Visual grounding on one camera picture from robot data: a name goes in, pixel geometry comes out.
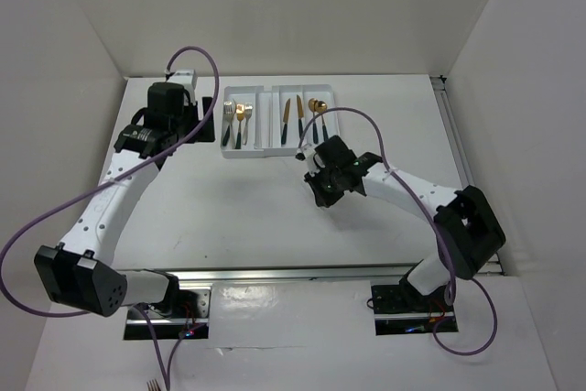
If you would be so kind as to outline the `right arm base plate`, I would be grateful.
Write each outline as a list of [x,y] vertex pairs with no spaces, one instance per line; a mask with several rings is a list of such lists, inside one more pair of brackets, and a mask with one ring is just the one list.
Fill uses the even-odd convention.
[[458,332],[454,308],[444,300],[445,287],[436,289],[427,297],[409,299],[399,285],[371,286],[371,297],[366,306],[374,313],[377,336]]

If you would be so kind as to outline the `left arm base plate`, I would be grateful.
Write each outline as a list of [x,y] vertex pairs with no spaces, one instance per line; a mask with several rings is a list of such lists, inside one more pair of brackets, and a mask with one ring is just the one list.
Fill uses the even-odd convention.
[[[158,340],[176,341],[187,332],[188,340],[209,337],[209,313],[212,302],[210,286],[182,288],[172,307],[163,310],[159,305],[148,304],[140,309],[149,317]],[[129,309],[125,320],[125,341],[151,340],[147,321],[137,309]]]

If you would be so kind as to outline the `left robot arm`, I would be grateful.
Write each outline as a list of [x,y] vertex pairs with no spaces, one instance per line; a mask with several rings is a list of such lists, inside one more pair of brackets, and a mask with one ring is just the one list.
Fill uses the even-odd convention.
[[107,189],[94,195],[72,228],[54,247],[41,246],[34,264],[49,298],[59,304],[104,317],[119,308],[147,304],[168,317],[180,306],[179,280],[163,271],[113,269],[115,249],[141,195],[165,161],[157,154],[181,138],[212,142],[214,123],[199,133],[199,110],[208,111],[212,98],[195,98],[196,76],[178,71],[147,90],[147,104],[139,109],[114,143],[104,176]]

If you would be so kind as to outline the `silver fork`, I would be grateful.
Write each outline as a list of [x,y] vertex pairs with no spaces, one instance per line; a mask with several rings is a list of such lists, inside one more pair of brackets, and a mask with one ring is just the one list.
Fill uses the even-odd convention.
[[252,103],[245,103],[244,104],[244,131],[243,131],[243,144],[246,145],[248,142],[248,131],[249,131],[249,122],[252,118],[254,112],[254,105]]
[[222,147],[226,147],[233,139],[233,116],[234,103],[232,101],[224,102],[222,111]]

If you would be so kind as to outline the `gold fork green handle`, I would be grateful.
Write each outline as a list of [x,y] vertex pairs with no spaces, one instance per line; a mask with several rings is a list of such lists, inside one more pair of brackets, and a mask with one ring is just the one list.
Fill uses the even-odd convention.
[[236,105],[236,119],[238,122],[238,126],[237,126],[237,134],[236,134],[236,140],[235,140],[235,148],[237,150],[242,148],[242,144],[243,144],[243,121],[245,119],[245,109],[244,109],[244,105],[243,104],[237,104]]

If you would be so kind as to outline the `gold knife green handle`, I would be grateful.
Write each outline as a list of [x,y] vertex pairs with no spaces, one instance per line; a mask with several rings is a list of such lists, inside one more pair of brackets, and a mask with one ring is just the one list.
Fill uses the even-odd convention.
[[297,95],[296,101],[298,114],[298,139],[302,142],[304,138],[304,103],[300,95]]
[[281,127],[281,137],[280,137],[280,145],[283,147],[286,145],[288,141],[288,121],[289,121],[289,112],[290,112],[290,98],[285,101],[285,106],[282,115],[282,127]]

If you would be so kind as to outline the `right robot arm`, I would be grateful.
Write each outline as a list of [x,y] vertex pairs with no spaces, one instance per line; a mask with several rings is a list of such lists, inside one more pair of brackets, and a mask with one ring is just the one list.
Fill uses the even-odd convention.
[[298,149],[306,163],[304,180],[316,205],[329,208],[346,192],[386,201],[432,228],[437,250],[409,269],[400,281],[399,298],[409,310],[421,310],[439,288],[455,298],[455,280],[471,280],[505,244],[505,233],[484,193],[468,185],[442,187],[385,162],[371,152],[356,156],[339,136]]

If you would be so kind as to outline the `gold spoon green handle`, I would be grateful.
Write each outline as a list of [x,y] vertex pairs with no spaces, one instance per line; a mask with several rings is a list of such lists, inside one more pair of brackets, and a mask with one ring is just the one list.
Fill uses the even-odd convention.
[[317,101],[315,110],[320,115],[323,140],[327,141],[329,139],[329,133],[324,113],[328,110],[328,105],[324,101]]
[[312,143],[317,145],[319,143],[318,128],[316,125],[316,104],[318,101],[314,98],[308,100],[308,108],[311,111],[311,130],[312,130]]

